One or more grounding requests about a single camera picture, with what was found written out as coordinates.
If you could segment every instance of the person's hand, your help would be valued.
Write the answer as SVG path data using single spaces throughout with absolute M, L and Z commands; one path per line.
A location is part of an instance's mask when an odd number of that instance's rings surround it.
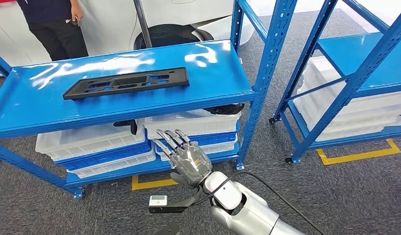
M 71 13 L 72 13 L 72 21 L 77 21 L 78 20 L 78 26 L 81 25 L 81 20 L 82 20 L 82 11 L 81 8 L 79 7 L 78 1 L 76 0 L 71 0 L 72 8 L 71 8 Z

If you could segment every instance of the black plastic tray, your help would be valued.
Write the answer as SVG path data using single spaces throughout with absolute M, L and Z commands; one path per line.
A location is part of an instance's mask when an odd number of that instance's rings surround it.
M 78 80 L 63 94 L 63 99 L 81 99 L 184 85 L 189 85 L 186 67 L 135 72 Z

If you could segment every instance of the person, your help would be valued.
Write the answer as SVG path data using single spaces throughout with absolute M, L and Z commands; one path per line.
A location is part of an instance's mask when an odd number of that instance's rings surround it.
M 88 56 L 78 0 L 17 0 L 30 32 L 52 61 Z

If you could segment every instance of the black plastic part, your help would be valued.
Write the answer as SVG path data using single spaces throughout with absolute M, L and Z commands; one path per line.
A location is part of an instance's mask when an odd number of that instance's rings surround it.
M 293 163 L 292 158 L 286 158 L 285 162 L 288 163 L 288 164 L 292 164 Z
M 128 121 L 117 121 L 114 123 L 114 126 L 131 126 L 131 134 L 136 135 L 137 134 L 137 123 L 135 120 L 128 120 Z
M 63 94 L 63 99 L 81 99 L 186 85 L 189 85 L 186 67 L 134 72 L 81 79 Z
M 176 223 L 170 223 L 169 225 L 165 226 L 163 229 L 155 233 L 155 235 L 179 235 L 179 234 L 180 234 L 180 227 Z
M 166 206 L 148 206 L 148 211 L 151 214 L 183 213 L 202 193 L 203 190 L 198 186 L 197 193 L 193 197 Z
M 234 115 L 242 111 L 242 109 L 245 107 L 244 103 L 239 103 L 239 104 L 229 104 L 229 105 L 223 105 L 223 106 L 216 106 L 212 108 L 207 108 L 204 109 L 211 114 L 218 114 L 218 115 Z

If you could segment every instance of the blue shelf board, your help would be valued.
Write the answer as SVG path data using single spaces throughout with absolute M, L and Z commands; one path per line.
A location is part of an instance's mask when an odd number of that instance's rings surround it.
M 239 151 L 239 144 L 236 143 L 234 150 L 208 154 L 208 157 L 210 158 L 212 163 L 230 161 L 230 160 L 235 160 L 239 157 L 237 155 L 238 151 Z M 165 170 L 171 170 L 170 163 L 168 161 L 165 162 L 161 161 L 160 157 L 157 156 L 156 160 L 149 163 L 130 166 L 120 170 L 98 174 L 82 179 L 73 173 L 68 173 L 66 176 L 66 185 L 67 186 L 86 185 L 107 180 L 125 178 L 133 175 L 147 174 Z
M 300 129 L 301 133 L 303 133 L 304 138 L 308 136 L 309 130 L 307 128 L 306 121 L 304 121 L 303 116 L 298 112 L 292 101 L 288 102 L 288 108 L 291 111 L 294 119 L 296 120 L 297 126 Z M 308 149 L 317 149 L 317 148 L 326 148 L 333 146 L 341 146 L 349 143 L 356 143 L 362 141 L 373 141 L 380 140 L 392 137 L 401 136 L 401 126 L 387 126 L 380 132 L 375 132 L 371 134 L 358 135 L 346 138 L 339 138 L 328 141 L 315 141 Z
M 190 86 L 64 100 L 77 80 L 186 67 Z M 251 101 L 229 40 L 14 67 L 0 89 L 0 139 Z
M 382 37 L 368 33 L 320 39 L 317 44 L 341 76 L 354 73 Z M 353 97 L 401 91 L 401 42 L 389 53 Z

